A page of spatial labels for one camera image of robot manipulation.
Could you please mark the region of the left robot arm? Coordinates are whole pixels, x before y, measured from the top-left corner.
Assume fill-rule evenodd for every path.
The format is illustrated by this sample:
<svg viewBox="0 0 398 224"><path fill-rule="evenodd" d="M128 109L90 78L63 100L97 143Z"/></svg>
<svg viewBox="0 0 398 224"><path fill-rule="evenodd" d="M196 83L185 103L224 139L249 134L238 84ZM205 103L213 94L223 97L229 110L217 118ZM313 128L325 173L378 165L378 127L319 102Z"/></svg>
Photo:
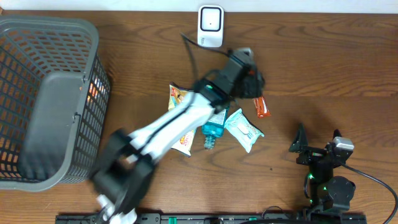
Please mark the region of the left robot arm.
<svg viewBox="0 0 398 224"><path fill-rule="evenodd" d="M115 131L90 172L98 192L101 223L134 223L135 208L146 195L157 164L181 137L225 110L234 98L261 95L264 80L252 56L230 55L216 78L202 78L173 110L148 126L126 134Z"/></svg>

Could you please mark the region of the light green wet wipes pack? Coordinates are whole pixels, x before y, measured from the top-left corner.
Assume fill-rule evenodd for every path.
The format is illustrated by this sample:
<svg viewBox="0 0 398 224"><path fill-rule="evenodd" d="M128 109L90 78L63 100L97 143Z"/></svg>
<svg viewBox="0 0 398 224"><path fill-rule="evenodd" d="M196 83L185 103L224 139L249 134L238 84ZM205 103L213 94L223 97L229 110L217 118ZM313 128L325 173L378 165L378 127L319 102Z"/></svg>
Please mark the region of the light green wet wipes pack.
<svg viewBox="0 0 398 224"><path fill-rule="evenodd" d="M264 133L251 124L242 109L236 110L228 117L225 128L238 140L247 153L251 152L253 144L259 137L264 137Z"/></svg>

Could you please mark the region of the yellow snack bag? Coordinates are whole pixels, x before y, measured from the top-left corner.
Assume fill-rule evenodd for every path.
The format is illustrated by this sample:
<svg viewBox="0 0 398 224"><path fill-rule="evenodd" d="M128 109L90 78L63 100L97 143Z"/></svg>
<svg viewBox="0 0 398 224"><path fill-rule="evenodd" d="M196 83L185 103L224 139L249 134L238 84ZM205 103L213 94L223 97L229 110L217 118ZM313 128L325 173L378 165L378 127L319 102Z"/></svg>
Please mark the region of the yellow snack bag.
<svg viewBox="0 0 398 224"><path fill-rule="evenodd" d="M174 82L169 84L169 106L168 110L173 110L177 105L179 105L185 98L186 94L190 90L182 88L176 85ZM189 131L183 137L181 137L173 146L172 149L181 152L187 157L191 156L191 147L196 134L196 129Z"/></svg>

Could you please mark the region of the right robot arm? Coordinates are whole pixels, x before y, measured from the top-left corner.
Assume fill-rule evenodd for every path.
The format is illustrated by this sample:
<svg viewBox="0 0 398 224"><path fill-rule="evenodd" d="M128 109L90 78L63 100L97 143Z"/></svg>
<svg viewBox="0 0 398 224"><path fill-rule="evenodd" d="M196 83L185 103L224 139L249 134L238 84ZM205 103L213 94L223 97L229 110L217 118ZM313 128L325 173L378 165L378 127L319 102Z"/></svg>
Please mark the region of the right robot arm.
<svg viewBox="0 0 398 224"><path fill-rule="evenodd" d="M323 148L308 145L304 125L300 124L289 152L298 154L296 163L308 167L305 178L305 196L312 201L311 208L321 212L341 213L349 210L355 184L334 169L343 165L354 151L352 140L334 130L333 139Z"/></svg>

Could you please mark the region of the blue mouthwash bottle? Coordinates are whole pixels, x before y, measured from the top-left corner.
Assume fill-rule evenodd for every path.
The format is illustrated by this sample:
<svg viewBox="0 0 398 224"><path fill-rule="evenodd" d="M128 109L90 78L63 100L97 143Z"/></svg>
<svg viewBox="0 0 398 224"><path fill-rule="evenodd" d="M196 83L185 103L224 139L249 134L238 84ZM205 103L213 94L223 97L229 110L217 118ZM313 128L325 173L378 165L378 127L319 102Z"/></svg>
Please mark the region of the blue mouthwash bottle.
<svg viewBox="0 0 398 224"><path fill-rule="evenodd" d="M215 146L218 138L224 133L224 126L227 119L229 108L224 109L218 114L213 115L202 127L201 131L205 136L204 148L211 150Z"/></svg>

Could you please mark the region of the orange snack bar wrapper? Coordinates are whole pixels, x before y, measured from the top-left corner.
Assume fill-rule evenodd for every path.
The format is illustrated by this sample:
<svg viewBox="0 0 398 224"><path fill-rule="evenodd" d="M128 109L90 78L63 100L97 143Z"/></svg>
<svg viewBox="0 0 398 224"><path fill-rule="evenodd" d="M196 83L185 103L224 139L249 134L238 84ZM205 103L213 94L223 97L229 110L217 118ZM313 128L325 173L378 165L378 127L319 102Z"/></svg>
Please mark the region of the orange snack bar wrapper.
<svg viewBox="0 0 398 224"><path fill-rule="evenodd" d="M256 108L256 114L258 118L265 118L265 117L270 117L271 113L268 109L266 99L263 96L260 96L258 98L254 98L254 106Z"/></svg>

